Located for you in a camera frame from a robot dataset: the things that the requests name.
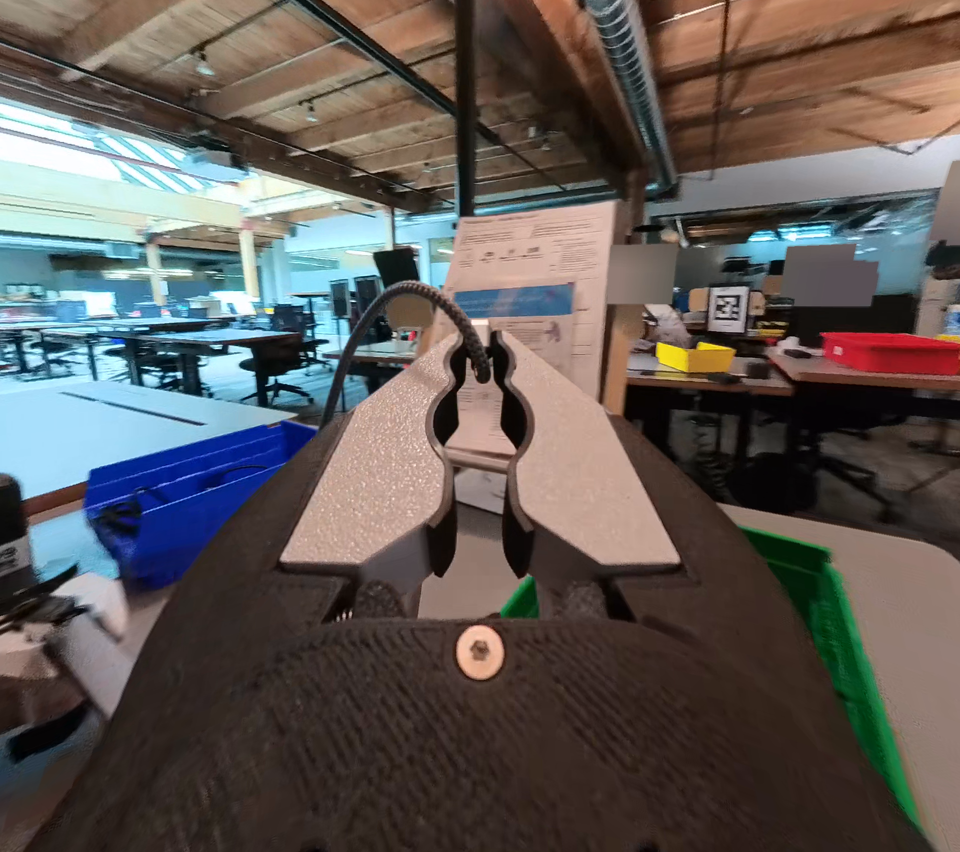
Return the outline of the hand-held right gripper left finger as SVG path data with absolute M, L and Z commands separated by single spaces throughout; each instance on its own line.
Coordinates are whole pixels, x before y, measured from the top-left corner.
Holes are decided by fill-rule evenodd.
M 413 594 L 457 545 L 453 466 L 466 348 L 453 333 L 347 416 L 279 559 L 283 570 Z

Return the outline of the yellow plastic bin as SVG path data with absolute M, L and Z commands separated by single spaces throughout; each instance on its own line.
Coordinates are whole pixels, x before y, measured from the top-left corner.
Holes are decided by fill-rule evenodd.
M 701 342 L 684 349 L 659 342 L 655 345 L 655 357 L 660 365 L 689 376 L 726 374 L 737 356 L 735 349 L 713 343 Z

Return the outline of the small marker sign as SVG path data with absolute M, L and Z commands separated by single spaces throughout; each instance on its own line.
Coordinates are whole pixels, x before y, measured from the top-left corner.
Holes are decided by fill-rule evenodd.
M 706 331 L 743 334 L 749 321 L 749 285 L 713 285 L 707 293 Z

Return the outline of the wooden document stand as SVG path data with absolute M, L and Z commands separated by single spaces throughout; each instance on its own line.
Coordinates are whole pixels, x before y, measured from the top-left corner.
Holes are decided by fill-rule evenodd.
M 599 400 L 611 249 L 625 231 L 620 210 L 606 202 L 462 219 L 441 291 Z M 478 382 L 467 360 L 450 450 L 505 459 L 514 449 L 500 427 L 502 399 L 493 379 Z M 499 515 L 506 475 L 464 467 L 455 491 L 459 504 Z

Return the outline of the dark wooden table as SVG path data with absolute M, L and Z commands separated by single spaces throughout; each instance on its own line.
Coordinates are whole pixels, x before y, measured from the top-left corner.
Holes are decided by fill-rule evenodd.
M 299 334 L 298 332 L 274 330 L 198 330 L 188 332 L 165 333 L 117 333 L 123 343 L 123 356 L 130 382 L 135 386 L 143 385 L 143 374 L 148 359 L 159 355 L 173 356 L 179 382 L 179 389 L 186 395 L 203 398 L 207 395 L 201 376 L 201 360 L 230 354 L 232 350 L 250 351 L 238 346 L 259 339 Z M 252 379 L 252 393 L 255 377 L 245 371 Z

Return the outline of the long wooden table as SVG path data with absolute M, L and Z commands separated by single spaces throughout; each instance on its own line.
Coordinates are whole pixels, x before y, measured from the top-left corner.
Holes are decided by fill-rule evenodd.
M 849 387 L 872 387 L 929 392 L 959 392 L 959 376 L 870 373 L 830 361 L 822 355 L 798 358 L 777 351 L 769 362 L 794 383 Z

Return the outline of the black office chair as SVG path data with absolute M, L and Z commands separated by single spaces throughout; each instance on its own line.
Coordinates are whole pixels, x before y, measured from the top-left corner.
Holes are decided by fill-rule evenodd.
M 239 402 L 254 400 L 261 407 L 269 407 L 282 394 L 288 394 L 311 403 L 311 393 L 287 383 L 284 377 L 315 367 L 330 367 L 328 361 L 318 356 L 317 343 L 305 341 L 299 334 L 259 339 L 238 346 L 250 352 L 249 358 L 241 361 L 239 367 L 253 374 L 255 384 L 254 391 Z

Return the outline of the green plastic bin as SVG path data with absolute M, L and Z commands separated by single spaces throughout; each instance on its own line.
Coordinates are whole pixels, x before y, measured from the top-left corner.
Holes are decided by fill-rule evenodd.
M 594 573 L 633 625 L 504 626 L 478 710 L 517 847 L 930 850 L 827 551 L 692 532 Z

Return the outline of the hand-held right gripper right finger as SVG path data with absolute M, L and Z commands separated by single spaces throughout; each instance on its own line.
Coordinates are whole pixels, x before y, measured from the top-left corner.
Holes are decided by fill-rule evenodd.
M 513 447 L 502 544 L 510 569 L 558 589 L 679 570 L 682 559 L 606 409 L 515 336 L 489 340 Z

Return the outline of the silver ventilation duct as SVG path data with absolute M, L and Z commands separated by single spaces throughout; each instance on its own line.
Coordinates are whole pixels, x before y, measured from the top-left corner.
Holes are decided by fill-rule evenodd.
M 680 178 L 669 146 L 639 0 L 583 0 L 614 83 L 645 147 L 647 196 L 675 199 Z

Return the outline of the grey desk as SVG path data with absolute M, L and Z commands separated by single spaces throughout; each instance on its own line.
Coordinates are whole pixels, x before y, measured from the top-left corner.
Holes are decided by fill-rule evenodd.
M 863 649 L 884 702 L 920 824 L 937 850 L 959 849 L 958 561 L 929 544 L 846 526 L 721 506 L 738 525 L 826 548 L 841 574 Z M 33 557 L 108 572 L 80 501 L 30 519 Z M 455 560 L 423 583 L 419 613 L 465 618 L 497 611 L 517 586 L 491 513 L 460 508 Z M 89 757 L 99 732 L 90 714 L 53 753 L 12 765 L 2 758 L 2 850 L 22 850 Z

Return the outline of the short wooden table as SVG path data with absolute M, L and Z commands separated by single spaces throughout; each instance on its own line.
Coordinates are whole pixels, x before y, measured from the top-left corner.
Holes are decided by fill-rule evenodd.
M 793 397 L 793 384 L 771 363 L 735 356 L 725 373 L 683 373 L 658 362 L 654 355 L 630 359 L 624 417 L 653 444 L 670 438 L 673 414 L 701 412 L 752 421 L 762 402 Z

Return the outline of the blue plastic bin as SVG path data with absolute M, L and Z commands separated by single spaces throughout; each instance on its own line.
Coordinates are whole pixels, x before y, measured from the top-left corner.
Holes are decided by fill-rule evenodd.
M 94 469 L 85 519 L 123 580 L 160 589 L 316 432 L 282 421 Z

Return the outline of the red plastic bin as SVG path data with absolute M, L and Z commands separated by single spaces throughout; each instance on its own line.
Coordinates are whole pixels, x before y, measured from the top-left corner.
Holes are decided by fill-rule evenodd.
M 863 373 L 954 377 L 959 344 L 908 333 L 825 332 L 824 358 Z

